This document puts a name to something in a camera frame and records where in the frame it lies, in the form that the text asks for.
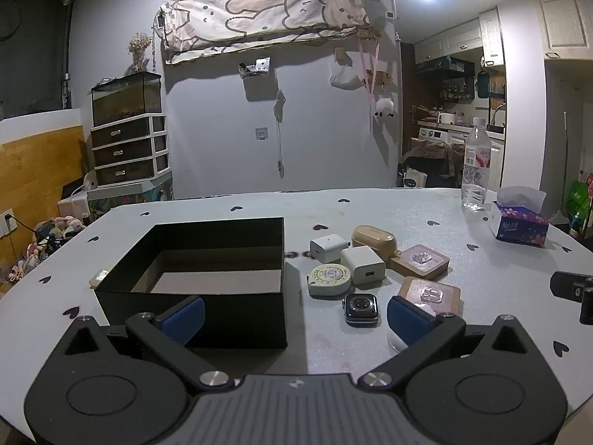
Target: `fish tank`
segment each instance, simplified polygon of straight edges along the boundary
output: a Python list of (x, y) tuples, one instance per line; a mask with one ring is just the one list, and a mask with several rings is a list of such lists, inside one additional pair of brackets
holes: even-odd
[(161, 112), (161, 76), (137, 72), (94, 86), (93, 126)]

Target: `blue gripper pad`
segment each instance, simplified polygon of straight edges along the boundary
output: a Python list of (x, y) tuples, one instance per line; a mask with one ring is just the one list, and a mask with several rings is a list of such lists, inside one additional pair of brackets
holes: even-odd
[(154, 319), (154, 324), (182, 346), (200, 331), (206, 320), (204, 300), (190, 296)]
[(432, 331), (436, 320), (401, 296), (393, 296), (387, 304), (387, 323), (408, 346)]

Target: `purple tissue box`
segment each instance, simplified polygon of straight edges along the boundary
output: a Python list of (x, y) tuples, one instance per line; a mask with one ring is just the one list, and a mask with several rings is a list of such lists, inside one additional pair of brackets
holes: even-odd
[(548, 234), (548, 221), (527, 208), (507, 208), (492, 203), (490, 230), (496, 239), (510, 243), (544, 245)]

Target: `white table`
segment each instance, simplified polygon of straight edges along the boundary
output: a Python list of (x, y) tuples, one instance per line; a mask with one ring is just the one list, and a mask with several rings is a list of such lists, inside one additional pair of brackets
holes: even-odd
[[(235, 206), (242, 209), (231, 212)], [(113, 267), (150, 227), (167, 222), (278, 216), (285, 218), (286, 252), (307, 251), (309, 241), (324, 234), (348, 238), (355, 226), (370, 224), (394, 233), (401, 249), (421, 243), (446, 254), (451, 258), (451, 270), (441, 281), (461, 288), (466, 322), (490, 324), (503, 313), (517, 316), (556, 373), (569, 410), (576, 410), (593, 395), (593, 329), (579, 324), (578, 303), (553, 297), (549, 287), (556, 270), (593, 275), (593, 256), (588, 250), (554, 227), (550, 227), (545, 248), (497, 241), (483, 220), (486, 212), (462, 211), (459, 190), (347, 189), (240, 194), (113, 209), (0, 301), (0, 415), (32, 436), (23, 401), (71, 323), (63, 313), (78, 306), (79, 314), (90, 314), (99, 324), (107, 324), (88, 280), (97, 270)], [(429, 226), (429, 220), (440, 225)], [(316, 224), (328, 230), (315, 231)], [(89, 242), (95, 236), (99, 239)], [(471, 251), (467, 244), (479, 248)], [(306, 274), (316, 264), (302, 256), (286, 260), (288, 348), (269, 353), (265, 359), (254, 357), (254, 352), (227, 355), (240, 355), (241, 364), (251, 366), (251, 371), (350, 372), (355, 380), (392, 356), (384, 313), (402, 277), (388, 270), (388, 278), (370, 291), (380, 303), (380, 325), (357, 329), (345, 323), (340, 300), (316, 300), (308, 295)], [(40, 282), (48, 276), (49, 282)], [(554, 340), (570, 348), (562, 358), (554, 353)], [(220, 354), (205, 358), (216, 364)]]

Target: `power socket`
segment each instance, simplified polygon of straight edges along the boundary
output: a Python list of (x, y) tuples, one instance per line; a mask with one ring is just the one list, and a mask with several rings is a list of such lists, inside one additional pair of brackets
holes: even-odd
[(7, 214), (14, 216), (13, 209), (8, 209), (7, 211), (4, 211), (2, 212), (2, 214), (0, 214), (0, 229), (3, 232), (2, 235), (4, 236), (10, 234), (17, 228), (17, 221), (15, 221), (14, 219), (10, 219), (7, 222), (5, 218)]

